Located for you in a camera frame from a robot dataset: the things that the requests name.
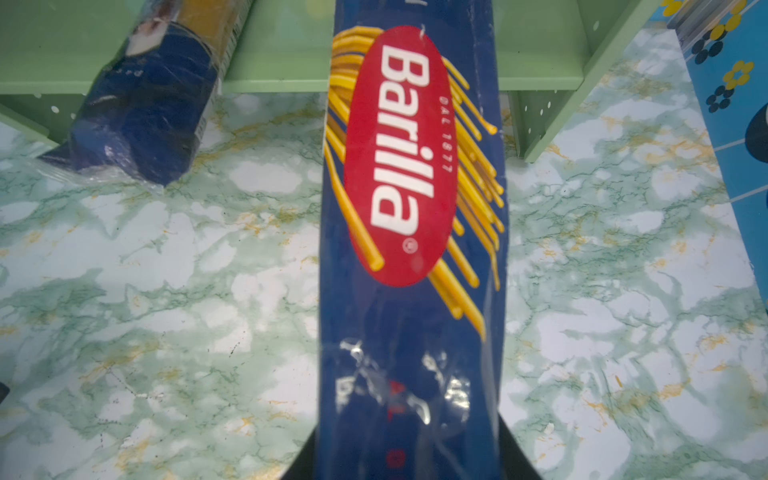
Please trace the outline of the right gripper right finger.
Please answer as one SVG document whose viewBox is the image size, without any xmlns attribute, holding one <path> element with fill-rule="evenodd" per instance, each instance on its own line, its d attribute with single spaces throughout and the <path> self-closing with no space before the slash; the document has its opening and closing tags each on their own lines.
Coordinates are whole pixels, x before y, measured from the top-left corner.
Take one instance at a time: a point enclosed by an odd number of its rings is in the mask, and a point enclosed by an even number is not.
<svg viewBox="0 0 768 480">
<path fill-rule="evenodd" d="M 504 480 L 541 480 L 542 477 L 525 456 L 501 416 L 498 417 L 498 423 L 502 478 Z"/>
</svg>

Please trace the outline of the blue clear spaghetti bag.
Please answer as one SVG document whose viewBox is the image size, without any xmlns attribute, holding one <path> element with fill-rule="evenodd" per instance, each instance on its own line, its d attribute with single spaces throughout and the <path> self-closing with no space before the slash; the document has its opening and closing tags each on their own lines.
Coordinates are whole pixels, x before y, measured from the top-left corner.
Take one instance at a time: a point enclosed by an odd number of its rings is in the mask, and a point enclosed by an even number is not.
<svg viewBox="0 0 768 480">
<path fill-rule="evenodd" d="M 249 1 L 147 1 L 102 68 L 65 141 L 40 161 L 67 174 L 115 171 L 165 188 L 185 175 L 251 9 Z"/>
</svg>

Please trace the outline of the blue Barilla spaghetti box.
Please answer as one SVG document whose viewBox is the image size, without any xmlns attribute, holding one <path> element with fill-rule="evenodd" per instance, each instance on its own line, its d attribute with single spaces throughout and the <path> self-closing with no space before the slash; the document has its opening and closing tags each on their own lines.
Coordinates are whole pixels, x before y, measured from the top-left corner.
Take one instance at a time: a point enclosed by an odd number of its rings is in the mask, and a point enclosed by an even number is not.
<svg viewBox="0 0 768 480">
<path fill-rule="evenodd" d="M 340 1 L 317 479 L 499 479 L 508 208 L 488 1 Z"/>
</svg>

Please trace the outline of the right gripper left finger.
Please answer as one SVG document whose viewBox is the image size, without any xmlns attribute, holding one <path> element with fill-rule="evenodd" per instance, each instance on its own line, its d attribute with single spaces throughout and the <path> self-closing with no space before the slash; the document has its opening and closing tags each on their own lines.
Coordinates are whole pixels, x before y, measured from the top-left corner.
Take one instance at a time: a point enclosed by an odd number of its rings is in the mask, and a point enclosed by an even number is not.
<svg viewBox="0 0 768 480">
<path fill-rule="evenodd" d="M 313 429 L 298 455 L 281 476 L 281 480 L 313 480 L 316 430 Z"/>
</svg>

